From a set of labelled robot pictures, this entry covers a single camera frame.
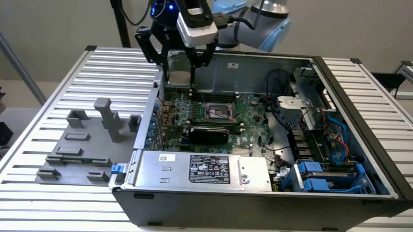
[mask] black pole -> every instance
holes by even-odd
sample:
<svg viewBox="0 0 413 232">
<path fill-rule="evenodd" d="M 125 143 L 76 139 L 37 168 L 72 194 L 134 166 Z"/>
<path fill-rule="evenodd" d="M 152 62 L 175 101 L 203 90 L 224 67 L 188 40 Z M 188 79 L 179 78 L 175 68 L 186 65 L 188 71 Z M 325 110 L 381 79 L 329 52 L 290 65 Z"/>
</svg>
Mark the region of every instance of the black pole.
<svg viewBox="0 0 413 232">
<path fill-rule="evenodd" d="M 131 47 L 130 34 L 127 28 L 127 21 L 124 20 L 124 16 L 120 12 L 119 5 L 121 4 L 121 0 L 111 0 L 111 6 L 115 13 L 119 37 L 123 47 Z"/>
</svg>

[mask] power supply label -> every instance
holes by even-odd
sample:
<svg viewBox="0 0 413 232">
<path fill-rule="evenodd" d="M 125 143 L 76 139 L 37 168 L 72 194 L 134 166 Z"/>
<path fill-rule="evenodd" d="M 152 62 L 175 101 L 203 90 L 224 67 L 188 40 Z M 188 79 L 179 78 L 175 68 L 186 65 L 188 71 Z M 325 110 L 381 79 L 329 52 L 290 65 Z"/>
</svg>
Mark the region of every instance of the power supply label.
<svg viewBox="0 0 413 232">
<path fill-rule="evenodd" d="M 191 155 L 188 180 L 191 183 L 230 184 L 228 157 Z"/>
</svg>

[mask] white wall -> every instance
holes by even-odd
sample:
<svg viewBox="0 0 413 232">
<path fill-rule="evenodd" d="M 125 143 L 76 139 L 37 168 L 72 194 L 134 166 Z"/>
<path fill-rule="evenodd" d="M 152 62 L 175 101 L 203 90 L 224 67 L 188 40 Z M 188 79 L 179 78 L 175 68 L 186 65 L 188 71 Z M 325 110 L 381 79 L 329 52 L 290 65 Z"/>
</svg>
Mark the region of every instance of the white wall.
<svg viewBox="0 0 413 232">
<path fill-rule="evenodd" d="M 144 2 L 124 0 L 134 21 Z M 277 53 L 359 58 L 374 72 L 413 60 L 412 0 L 289 0 L 287 5 L 293 25 Z M 134 46 L 135 29 L 130 26 Z M 0 30 L 41 81 L 63 79 L 87 45 L 120 46 L 109 0 L 0 0 Z M 1 54 L 0 79 L 19 79 Z"/>
</svg>

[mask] slotted aluminum surface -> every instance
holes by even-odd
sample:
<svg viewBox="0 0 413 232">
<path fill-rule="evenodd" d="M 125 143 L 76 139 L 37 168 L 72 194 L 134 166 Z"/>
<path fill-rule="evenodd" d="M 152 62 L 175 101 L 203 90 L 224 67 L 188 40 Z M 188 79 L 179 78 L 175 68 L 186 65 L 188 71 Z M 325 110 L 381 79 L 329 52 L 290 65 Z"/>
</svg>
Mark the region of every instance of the slotted aluminum surface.
<svg viewBox="0 0 413 232">
<path fill-rule="evenodd" d="M 85 109 L 88 116 L 99 116 L 93 100 L 109 97 L 120 117 L 142 114 L 155 72 L 138 49 L 99 47 L 83 53 L 0 161 L 0 231 L 182 231 L 132 225 L 107 187 L 35 183 L 37 169 L 67 128 L 69 110 Z M 412 217 L 413 210 L 394 218 L 377 217 L 349 231 L 408 232 Z"/>
<path fill-rule="evenodd" d="M 413 186 L 413 118 L 362 64 L 323 58 L 401 173 Z"/>
</svg>

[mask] green circuit board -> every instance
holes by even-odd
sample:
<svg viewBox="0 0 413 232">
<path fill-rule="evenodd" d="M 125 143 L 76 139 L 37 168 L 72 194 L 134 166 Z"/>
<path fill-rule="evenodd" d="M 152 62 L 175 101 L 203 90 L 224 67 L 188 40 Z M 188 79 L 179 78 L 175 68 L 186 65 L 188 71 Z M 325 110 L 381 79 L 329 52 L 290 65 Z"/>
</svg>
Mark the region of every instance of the green circuit board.
<svg viewBox="0 0 413 232">
<path fill-rule="evenodd" d="M 258 103 L 259 97 L 252 94 L 240 94 L 232 103 L 203 102 L 192 101 L 184 90 L 166 89 L 164 102 L 170 108 L 164 112 L 167 113 L 167 116 L 164 115 L 167 122 L 163 126 L 164 150 L 232 154 L 232 149 L 243 148 L 248 149 L 251 156 L 262 157 L 262 152 L 266 151 L 262 151 L 258 138 L 260 137 L 264 141 L 270 136 L 270 129 L 264 123 L 264 109 L 263 103 Z M 208 109 L 214 107 L 216 110 L 208 113 Z M 227 118 L 216 116 L 218 114 L 226 115 Z M 227 143 L 222 145 L 191 144 L 186 137 L 186 131 L 191 127 L 230 130 Z"/>
</svg>

